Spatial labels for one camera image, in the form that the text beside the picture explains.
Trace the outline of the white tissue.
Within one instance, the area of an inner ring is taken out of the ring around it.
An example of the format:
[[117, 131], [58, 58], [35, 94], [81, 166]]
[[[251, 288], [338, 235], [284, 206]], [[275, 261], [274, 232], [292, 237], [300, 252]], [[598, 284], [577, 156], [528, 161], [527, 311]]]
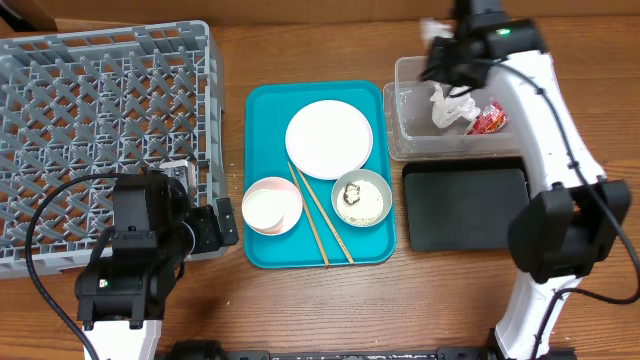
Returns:
[[440, 83], [434, 83], [434, 93], [430, 97], [432, 105], [433, 123], [440, 129], [444, 129], [462, 117], [469, 122], [480, 115], [480, 108], [471, 97], [468, 89], [461, 87], [449, 87], [448, 95]]

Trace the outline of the red snack wrapper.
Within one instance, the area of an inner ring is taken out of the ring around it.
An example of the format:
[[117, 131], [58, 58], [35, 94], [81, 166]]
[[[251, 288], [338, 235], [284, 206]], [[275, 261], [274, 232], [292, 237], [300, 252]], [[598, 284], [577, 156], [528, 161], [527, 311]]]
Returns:
[[499, 131], [509, 121], [502, 106], [492, 101], [484, 110], [470, 122], [465, 130], [466, 135], [490, 134]]

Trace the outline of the brown food scrap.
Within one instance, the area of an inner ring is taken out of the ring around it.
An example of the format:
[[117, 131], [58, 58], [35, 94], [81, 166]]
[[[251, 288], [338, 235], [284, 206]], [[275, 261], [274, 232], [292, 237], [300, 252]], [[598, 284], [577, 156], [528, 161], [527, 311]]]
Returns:
[[355, 182], [347, 183], [344, 187], [342, 198], [346, 205], [355, 205], [361, 199], [361, 187]]

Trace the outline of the grey bowl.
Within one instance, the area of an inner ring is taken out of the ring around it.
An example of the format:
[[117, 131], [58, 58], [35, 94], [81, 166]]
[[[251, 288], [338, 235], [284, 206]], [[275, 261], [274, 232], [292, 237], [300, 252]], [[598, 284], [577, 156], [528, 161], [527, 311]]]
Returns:
[[[384, 200], [384, 209], [382, 214], [378, 217], [377, 221], [369, 226], [357, 226], [357, 225], [352, 225], [349, 224], [347, 222], [345, 222], [337, 213], [337, 209], [336, 209], [336, 202], [337, 202], [337, 197], [338, 197], [338, 193], [340, 191], [340, 189], [342, 187], [344, 187], [348, 182], [353, 182], [353, 181], [357, 181], [357, 180], [367, 180], [371, 183], [373, 183], [382, 193], [382, 197]], [[392, 199], [392, 191], [391, 188], [388, 184], [388, 182], [378, 173], [371, 171], [371, 170], [366, 170], [366, 169], [358, 169], [358, 170], [354, 170], [351, 172], [348, 172], [346, 174], [344, 174], [342, 177], [340, 177], [334, 184], [333, 189], [332, 189], [332, 194], [331, 194], [331, 203], [334, 209], [334, 212], [337, 214], [337, 216], [346, 224], [351, 225], [351, 226], [355, 226], [355, 227], [360, 227], [360, 228], [365, 228], [365, 227], [372, 227], [375, 226], [379, 223], [381, 223], [385, 217], [389, 214], [392, 204], [393, 204], [393, 199]]]

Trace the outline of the cream paper cup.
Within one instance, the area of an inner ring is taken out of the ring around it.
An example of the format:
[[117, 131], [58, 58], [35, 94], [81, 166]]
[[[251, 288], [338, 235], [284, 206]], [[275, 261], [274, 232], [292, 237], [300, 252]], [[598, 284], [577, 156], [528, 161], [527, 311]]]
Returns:
[[275, 233], [281, 229], [284, 210], [275, 190], [259, 189], [246, 196], [242, 205], [245, 222], [261, 233]]

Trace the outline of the white rice pile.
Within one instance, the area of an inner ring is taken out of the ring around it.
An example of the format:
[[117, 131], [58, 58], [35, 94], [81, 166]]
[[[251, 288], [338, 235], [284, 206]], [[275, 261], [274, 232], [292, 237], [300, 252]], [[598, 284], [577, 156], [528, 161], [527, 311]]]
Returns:
[[336, 209], [339, 216], [347, 223], [357, 226], [369, 226], [375, 223], [384, 209], [381, 191], [367, 180], [353, 181], [361, 187], [361, 199], [358, 203], [348, 206], [342, 195], [344, 187], [338, 193]]

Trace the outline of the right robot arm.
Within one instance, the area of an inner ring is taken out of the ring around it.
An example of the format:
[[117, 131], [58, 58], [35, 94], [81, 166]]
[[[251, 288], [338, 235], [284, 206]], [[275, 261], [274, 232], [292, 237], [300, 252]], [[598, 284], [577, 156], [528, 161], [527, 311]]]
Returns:
[[535, 23], [512, 19], [498, 1], [458, 0], [451, 37], [436, 37], [422, 80], [457, 95], [489, 92], [505, 110], [523, 158], [530, 199], [510, 222], [518, 273], [507, 310], [490, 331], [484, 359], [571, 359], [551, 332], [571, 294], [615, 241], [631, 204], [628, 185], [608, 179], [583, 142]]

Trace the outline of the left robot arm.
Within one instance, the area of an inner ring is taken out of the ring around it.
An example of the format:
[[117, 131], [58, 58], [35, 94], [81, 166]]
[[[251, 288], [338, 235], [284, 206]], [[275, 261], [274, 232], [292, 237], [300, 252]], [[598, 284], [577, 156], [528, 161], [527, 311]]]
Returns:
[[230, 199], [196, 206], [184, 180], [162, 171], [121, 174], [113, 224], [100, 234], [75, 283], [88, 359], [151, 359], [166, 300], [187, 258], [238, 243]]

